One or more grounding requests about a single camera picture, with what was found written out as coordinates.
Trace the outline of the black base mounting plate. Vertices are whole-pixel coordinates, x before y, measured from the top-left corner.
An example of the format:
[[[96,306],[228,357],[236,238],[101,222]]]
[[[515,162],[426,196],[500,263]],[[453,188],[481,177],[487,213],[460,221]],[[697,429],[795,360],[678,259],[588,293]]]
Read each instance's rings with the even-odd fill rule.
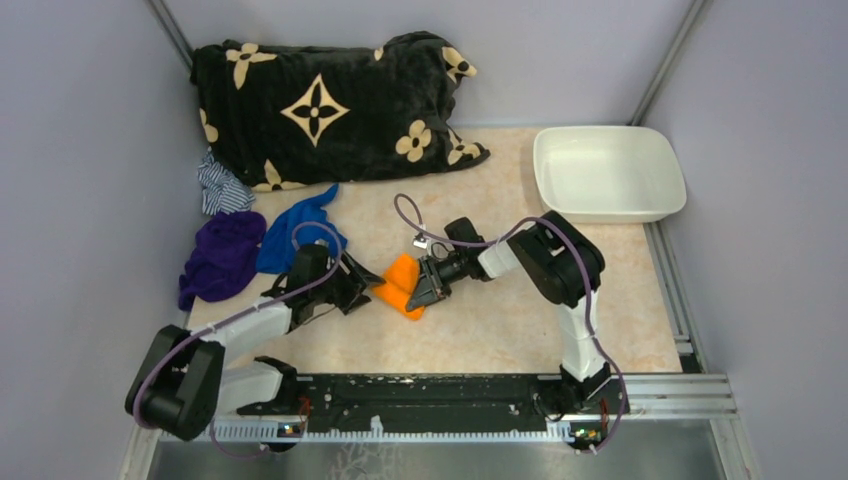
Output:
[[[283,382],[276,398],[238,408],[243,416],[291,415],[311,433],[357,433],[380,425],[387,433],[541,433],[570,415],[596,421],[628,412],[620,383],[610,380],[588,408],[544,414],[536,396],[558,374],[389,375],[302,374]]]

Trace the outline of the blue white striped cloth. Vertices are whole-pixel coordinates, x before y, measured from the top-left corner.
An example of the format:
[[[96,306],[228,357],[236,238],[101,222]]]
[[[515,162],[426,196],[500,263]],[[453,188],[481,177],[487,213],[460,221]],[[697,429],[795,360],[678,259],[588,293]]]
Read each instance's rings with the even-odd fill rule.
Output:
[[[208,216],[250,211],[254,193],[214,157],[208,148],[197,167],[201,186],[201,211]]]

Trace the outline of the orange towel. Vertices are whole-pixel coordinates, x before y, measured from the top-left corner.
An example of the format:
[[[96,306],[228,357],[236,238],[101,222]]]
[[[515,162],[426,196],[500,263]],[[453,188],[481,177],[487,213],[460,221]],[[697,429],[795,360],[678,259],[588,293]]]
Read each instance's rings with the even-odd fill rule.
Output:
[[[374,295],[409,320],[419,320],[425,307],[407,309],[407,303],[417,285],[418,261],[408,254],[400,255],[383,273],[384,283],[372,288]]]

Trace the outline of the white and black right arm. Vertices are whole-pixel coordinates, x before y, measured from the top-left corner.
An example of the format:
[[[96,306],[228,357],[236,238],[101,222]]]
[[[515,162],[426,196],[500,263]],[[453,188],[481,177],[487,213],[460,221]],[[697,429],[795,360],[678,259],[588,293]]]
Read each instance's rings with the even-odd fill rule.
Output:
[[[611,362],[597,345],[593,310],[605,269],[600,250],[553,211],[502,241],[485,241],[466,217],[452,221],[444,231],[447,254],[419,258],[418,277],[402,303],[404,309],[412,311],[447,299],[452,284],[465,278],[487,282],[523,270],[542,297],[555,306],[563,340],[561,379],[537,394],[537,405],[544,414],[556,417],[590,411],[612,376]]]

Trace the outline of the white plastic basin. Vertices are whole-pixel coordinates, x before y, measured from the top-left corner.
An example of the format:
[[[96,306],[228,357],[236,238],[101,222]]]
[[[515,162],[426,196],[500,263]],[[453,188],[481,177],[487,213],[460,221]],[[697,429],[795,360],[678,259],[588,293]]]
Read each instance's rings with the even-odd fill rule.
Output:
[[[647,127],[544,129],[534,139],[533,168],[545,208],[572,223],[653,223],[687,203],[670,141]]]

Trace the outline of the blue towel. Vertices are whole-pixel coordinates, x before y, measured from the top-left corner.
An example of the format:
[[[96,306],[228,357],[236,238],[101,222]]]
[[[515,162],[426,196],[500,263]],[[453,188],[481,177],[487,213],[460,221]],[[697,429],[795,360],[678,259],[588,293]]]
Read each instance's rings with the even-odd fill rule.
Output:
[[[256,258],[259,273],[282,274],[291,270],[297,246],[324,241],[330,253],[337,256],[347,248],[348,240],[329,221],[325,207],[335,200],[339,185],[300,200],[280,214],[266,232]]]

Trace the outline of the aluminium frame rail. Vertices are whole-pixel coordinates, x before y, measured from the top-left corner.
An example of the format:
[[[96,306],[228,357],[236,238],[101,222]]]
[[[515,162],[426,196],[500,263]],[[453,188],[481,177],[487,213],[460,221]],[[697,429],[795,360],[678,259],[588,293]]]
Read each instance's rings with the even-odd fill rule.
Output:
[[[729,479],[757,479],[727,377],[626,373],[583,406],[557,374],[304,374],[291,401],[213,420],[201,441],[257,443],[554,443],[575,455],[622,442],[633,422],[705,421]]]

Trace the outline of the purple towel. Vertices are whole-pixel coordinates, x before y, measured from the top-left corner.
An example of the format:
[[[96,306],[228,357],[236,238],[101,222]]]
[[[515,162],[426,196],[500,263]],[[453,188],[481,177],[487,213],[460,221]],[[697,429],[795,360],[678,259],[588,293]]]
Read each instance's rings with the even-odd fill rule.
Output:
[[[219,212],[195,234],[195,248],[178,280],[178,308],[189,312],[196,299],[227,300],[256,275],[264,217],[253,211]]]

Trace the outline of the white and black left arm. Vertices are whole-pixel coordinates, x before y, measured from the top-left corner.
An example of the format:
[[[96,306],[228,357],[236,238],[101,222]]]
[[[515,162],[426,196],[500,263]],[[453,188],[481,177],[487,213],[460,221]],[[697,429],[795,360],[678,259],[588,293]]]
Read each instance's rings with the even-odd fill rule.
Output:
[[[144,428],[190,441],[224,414],[305,417],[308,400],[295,367],[258,356],[234,361],[261,344],[292,333],[328,305],[348,314],[370,302],[384,279],[347,252],[332,256],[320,244],[301,247],[289,272],[233,318],[196,330],[175,325],[154,336],[125,399],[125,410]]]

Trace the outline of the black floral blanket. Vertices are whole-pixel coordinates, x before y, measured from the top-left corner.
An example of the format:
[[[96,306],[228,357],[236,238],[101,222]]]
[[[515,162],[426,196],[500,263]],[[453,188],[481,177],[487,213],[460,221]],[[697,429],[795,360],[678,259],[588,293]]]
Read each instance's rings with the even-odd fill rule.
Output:
[[[489,158],[450,126],[475,67],[417,31],[377,48],[227,40],[194,51],[190,80],[214,158],[257,192],[466,170]]]

